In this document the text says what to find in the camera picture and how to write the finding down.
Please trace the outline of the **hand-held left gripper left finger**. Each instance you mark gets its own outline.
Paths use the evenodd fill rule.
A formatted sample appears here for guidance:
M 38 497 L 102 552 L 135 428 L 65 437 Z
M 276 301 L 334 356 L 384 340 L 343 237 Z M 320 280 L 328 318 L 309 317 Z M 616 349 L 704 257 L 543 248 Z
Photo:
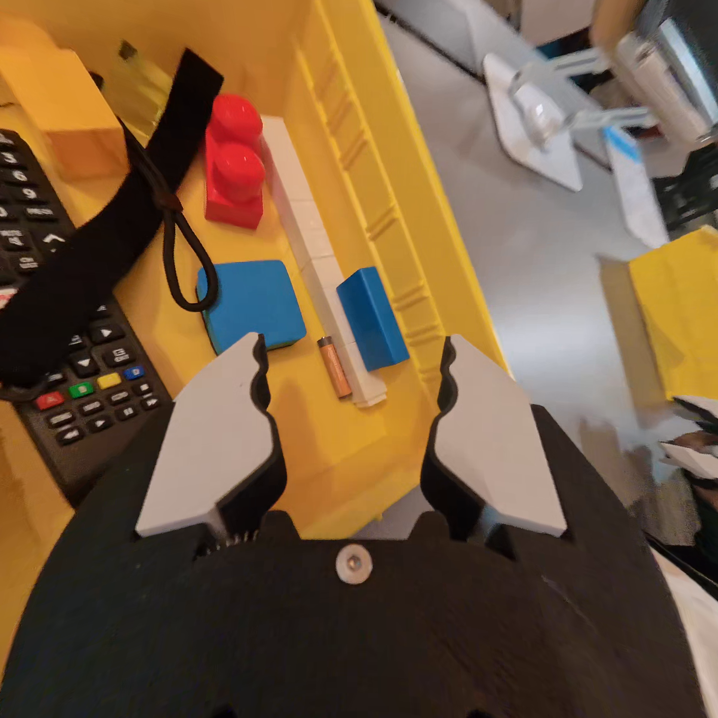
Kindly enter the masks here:
M 250 538 L 281 498 L 286 462 L 265 337 L 249 332 L 174 400 L 136 523 L 141 537 L 203 525 L 217 539 Z

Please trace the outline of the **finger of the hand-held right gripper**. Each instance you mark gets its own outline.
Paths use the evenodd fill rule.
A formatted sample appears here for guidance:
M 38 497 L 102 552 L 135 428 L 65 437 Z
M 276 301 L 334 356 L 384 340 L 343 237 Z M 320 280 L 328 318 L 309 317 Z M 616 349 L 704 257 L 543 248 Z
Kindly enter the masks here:
M 684 447 L 669 442 L 660 442 L 659 446 L 664 451 L 664 463 L 679 467 L 704 480 L 717 479 L 717 458 L 712 454 L 705 454 L 695 451 L 690 447 Z
M 717 400 L 701 396 L 673 396 L 672 404 L 679 417 L 689 419 L 706 432 L 717 432 Z

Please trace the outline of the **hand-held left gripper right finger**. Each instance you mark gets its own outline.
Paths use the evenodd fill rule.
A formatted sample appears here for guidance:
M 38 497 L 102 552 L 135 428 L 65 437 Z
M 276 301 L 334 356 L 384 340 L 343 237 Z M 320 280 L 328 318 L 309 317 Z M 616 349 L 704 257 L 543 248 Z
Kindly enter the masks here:
M 560 538 L 567 519 L 524 390 L 461 335 L 444 340 L 421 491 L 451 539 L 501 526 Z

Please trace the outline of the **yellow plastic bin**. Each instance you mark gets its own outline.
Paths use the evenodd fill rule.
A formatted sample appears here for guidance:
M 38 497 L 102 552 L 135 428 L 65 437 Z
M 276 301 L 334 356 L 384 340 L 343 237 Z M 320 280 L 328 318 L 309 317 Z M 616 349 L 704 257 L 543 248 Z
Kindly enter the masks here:
M 717 399 L 717 229 L 704 225 L 628 264 L 667 399 Z
M 212 259 L 282 260 L 307 327 L 269 354 L 288 472 L 277 507 L 303 537 L 337 538 L 417 486 L 444 337 L 460 334 L 507 364 L 373 2 L 2 1 L 5 16 L 105 79 L 122 40 L 168 74 L 192 49 L 224 76 L 224 91 L 283 118 L 343 276 L 378 269 L 410 358 L 380 373 L 381 403 L 337 399 L 316 347 L 322 323 L 272 198 L 255 233 L 208 222 L 202 157 L 194 161 L 179 197 Z

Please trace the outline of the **blue wooden block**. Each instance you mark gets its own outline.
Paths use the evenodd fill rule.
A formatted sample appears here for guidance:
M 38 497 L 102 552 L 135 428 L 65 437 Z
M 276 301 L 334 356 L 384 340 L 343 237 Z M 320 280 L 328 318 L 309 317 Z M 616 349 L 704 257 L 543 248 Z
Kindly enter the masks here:
M 375 266 L 358 269 L 339 284 L 336 291 L 367 371 L 409 359 L 404 337 Z

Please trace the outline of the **grey desk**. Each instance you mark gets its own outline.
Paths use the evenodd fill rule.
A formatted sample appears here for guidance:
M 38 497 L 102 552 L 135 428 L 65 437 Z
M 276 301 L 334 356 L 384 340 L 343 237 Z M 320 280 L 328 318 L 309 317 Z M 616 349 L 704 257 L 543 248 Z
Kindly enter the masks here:
M 659 443 L 696 426 L 663 396 L 596 131 L 577 134 L 573 193 L 500 145 L 482 61 L 546 60 L 483 1 L 374 1 L 516 381 L 544 406 L 642 527 L 669 545 L 699 529 L 691 486 Z

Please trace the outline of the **orange battery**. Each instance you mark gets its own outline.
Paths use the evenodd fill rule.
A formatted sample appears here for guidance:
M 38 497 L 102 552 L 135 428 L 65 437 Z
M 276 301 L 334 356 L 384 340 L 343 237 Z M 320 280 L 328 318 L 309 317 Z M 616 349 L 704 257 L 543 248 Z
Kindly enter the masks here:
M 317 341 L 317 348 L 336 397 L 338 399 L 351 397 L 353 391 L 340 362 L 333 339 L 328 335 L 321 337 Z

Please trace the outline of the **blue square sponge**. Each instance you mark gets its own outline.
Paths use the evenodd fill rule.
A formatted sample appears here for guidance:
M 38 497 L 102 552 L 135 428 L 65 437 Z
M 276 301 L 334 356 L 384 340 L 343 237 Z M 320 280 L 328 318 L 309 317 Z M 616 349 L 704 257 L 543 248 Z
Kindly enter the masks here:
M 299 302 L 279 259 L 214 265 L 218 298 L 202 319 L 220 355 L 248 333 L 262 334 L 267 350 L 289 347 L 307 334 Z

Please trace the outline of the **white knit shirt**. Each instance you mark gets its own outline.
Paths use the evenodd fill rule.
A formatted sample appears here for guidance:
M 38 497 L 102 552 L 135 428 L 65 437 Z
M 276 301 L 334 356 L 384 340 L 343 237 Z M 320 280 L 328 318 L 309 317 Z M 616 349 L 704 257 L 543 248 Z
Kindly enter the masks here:
M 717 717 L 717 601 L 667 558 L 651 549 L 676 603 L 708 717 Z

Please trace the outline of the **red toy brick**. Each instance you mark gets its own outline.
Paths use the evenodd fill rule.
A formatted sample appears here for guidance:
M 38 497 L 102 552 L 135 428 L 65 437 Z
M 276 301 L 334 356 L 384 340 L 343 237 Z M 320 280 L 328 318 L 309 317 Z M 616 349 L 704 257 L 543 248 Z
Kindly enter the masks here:
M 205 218 L 254 231 L 263 213 L 263 123 L 251 102 L 223 93 L 205 131 Z

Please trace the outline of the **black remote control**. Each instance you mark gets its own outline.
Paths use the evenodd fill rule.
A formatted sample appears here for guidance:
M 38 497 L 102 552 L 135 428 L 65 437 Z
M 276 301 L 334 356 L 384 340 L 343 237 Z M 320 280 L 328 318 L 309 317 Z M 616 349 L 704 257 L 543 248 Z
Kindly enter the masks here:
M 29 144 L 1 131 L 1 308 L 75 227 Z M 31 401 L 13 409 L 67 502 L 78 507 L 170 395 L 115 298 L 102 302 Z

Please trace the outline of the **acrylic stand white base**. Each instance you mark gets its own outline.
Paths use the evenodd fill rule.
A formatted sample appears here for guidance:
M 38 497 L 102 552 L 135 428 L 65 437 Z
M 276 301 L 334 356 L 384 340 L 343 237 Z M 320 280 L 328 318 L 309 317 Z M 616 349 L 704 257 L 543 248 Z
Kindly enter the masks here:
M 574 130 L 610 127 L 649 129 L 658 119 L 645 106 L 565 112 L 538 86 L 548 76 L 570 79 L 598 74 L 609 67 L 606 56 L 591 48 L 559 58 L 513 67 L 496 53 L 482 61 L 500 143 L 508 157 L 575 193 L 583 188 L 574 150 Z

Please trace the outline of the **wood-edged display panel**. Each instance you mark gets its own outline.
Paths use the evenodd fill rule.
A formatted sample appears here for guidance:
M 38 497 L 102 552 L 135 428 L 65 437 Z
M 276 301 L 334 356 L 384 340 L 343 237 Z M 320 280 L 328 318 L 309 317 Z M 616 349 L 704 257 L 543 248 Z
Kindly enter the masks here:
M 716 1 L 597 1 L 589 35 L 669 141 L 717 142 Z

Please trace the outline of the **clear plastic packet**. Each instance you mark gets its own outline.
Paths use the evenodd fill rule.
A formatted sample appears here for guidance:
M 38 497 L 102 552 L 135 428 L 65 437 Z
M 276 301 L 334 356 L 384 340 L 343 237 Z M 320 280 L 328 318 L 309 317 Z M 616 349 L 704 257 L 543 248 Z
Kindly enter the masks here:
M 112 112 L 146 148 L 165 111 L 172 84 L 170 75 L 121 40 L 104 77 L 102 94 Z

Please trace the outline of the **yellow wooden block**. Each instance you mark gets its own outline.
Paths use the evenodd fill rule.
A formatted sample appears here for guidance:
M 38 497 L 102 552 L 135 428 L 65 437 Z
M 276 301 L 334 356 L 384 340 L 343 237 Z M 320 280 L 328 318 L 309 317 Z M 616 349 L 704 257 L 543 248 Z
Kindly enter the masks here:
M 90 73 L 29 20 L 1 15 L 1 102 L 18 105 L 67 181 L 129 171 L 124 131 Z

